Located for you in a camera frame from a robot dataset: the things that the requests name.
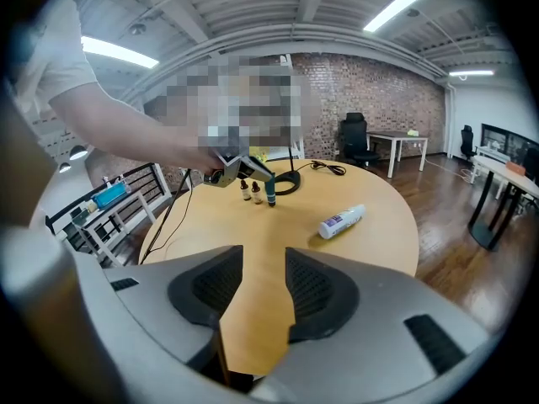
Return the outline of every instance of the blue plastic bin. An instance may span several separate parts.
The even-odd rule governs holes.
[[[103,190],[101,193],[98,193],[93,196],[93,202],[95,202],[98,206],[98,208],[102,209],[113,200],[119,198],[122,194],[125,194],[125,184],[124,183],[116,183],[112,187]]]

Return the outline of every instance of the black cable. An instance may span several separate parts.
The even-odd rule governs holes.
[[[167,241],[165,241],[164,244],[161,247],[153,248],[153,244],[159,238],[159,235],[161,235],[161,230],[163,229],[163,225],[165,224],[165,221],[167,221],[168,215],[170,214],[170,211],[172,210],[172,207],[176,203],[176,200],[179,198],[180,190],[181,190],[182,187],[184,187],[184,183],[185,183],[185,180],[187,178],[189,178],[189,182],[191,183],[191,190],[190,190],[190,193],[189,193],[189,198],[187,199],[187,205],[185,206],[184,217],[182,218],[181,222],[176,226],[176,229],[174,229],[173,232],[168,236]],[[182,182],[179,184],[178,190],[176,191],[176,195],[174,196],[174,199],[171,202],[171,204],[168,206],[167,212],[165,212],[165,216],[163,217],[163,221],[161,222],[161,225],[159,226],[159,229],[157,229],[157,231],[155,232],[155,235],[153,236],[152,241],[150,242],[150,245],[148,245],[148,248],[147,248],[146,252],[144,253],[144,257],[142,258],[139,265],[142,265],[144,263],[144,261],[146,260],[146,258],[148,257],[148,255],[150,253],[156,252],[157,250],[161,250],[163,247],[165,247],[167,245],[167,242],[170,239],[170,237],[178,230],[178,228],[184,222],[185,216],[187,215],[187,209],[189,208],[189,203],[191,201],[191,196],[192,195],[193,195],[193,180],[191,179],[191,170],[187,169],[187,171],[185,172],[185,175],[184,175],[184,177],[182,179]]]
[[[310,163],[307,163],[303,166],[300,166],[297,171],[304,168],[305,166],[310,166],[311,169],[314,169],[315,171],[320,169],[321,167],[326,167],[331,172],[333,172],[335,175],[338,175],[339,177],[342,177],[346,173],[346,167],[339,166],[339,165],[327,165],[326,163],[319,162],[318,160],[313,160]]]

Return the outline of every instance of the dark brown hardwood floor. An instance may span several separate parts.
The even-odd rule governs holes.
[[[430,163],[419,172],[419,158],[395,163],[388,179],[387,162],[372,167],[408,202],[419,232],[419,266],[416,273],[430,287],[467,311],[490,332],[507,320],[536,255],[539,216],[533,211],[516,215],[497,252],[481,248],[468,233],[467,222],[479,201],[484,178],[474,185],[454,173],[469,165],[445,156],[427,157]],[[494,182],[480,218],[489,220],[497,207]],[[157,211],[159,215],[166,205]],[[115,254],[136,264],[150,227],[144,220],[119,246]]]

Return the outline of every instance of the white tube with purple label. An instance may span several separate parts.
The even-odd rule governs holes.
[[[329,239],[342,232],[344,229],[357,223],[365,214],[364,205],[356,205],[352,208],[334,215],[320,223],[318,233],[323,239]]]

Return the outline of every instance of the ceiling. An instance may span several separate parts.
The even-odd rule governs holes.
[[[88,61],[104,89],[132,101],[180,67],[250,46],[340,43],[376,49],[431,78],[455,67],[517,66],[477,0],[419,0],[374,34],[363,27],[392,0],[75,0],[83,35],[160,61],[152,70],[102,56]],[[133,24],[146,31],[132,35]]]

